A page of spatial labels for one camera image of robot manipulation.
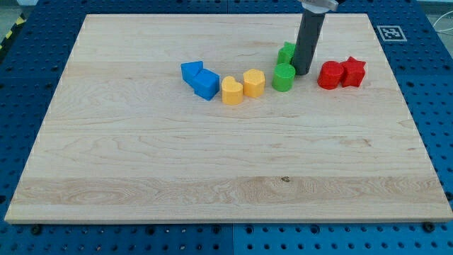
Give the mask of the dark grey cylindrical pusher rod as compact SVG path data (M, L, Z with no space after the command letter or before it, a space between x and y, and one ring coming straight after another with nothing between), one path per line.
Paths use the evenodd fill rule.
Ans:
M325 15L304 10L292 58L292 66L297 75L309 73Z

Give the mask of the silver rod mount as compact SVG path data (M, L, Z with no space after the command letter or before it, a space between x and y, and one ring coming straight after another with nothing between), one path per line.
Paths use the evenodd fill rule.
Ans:
M339 2L336 0L299 0L302 7L313 13L326 13L328 11L336 11Z

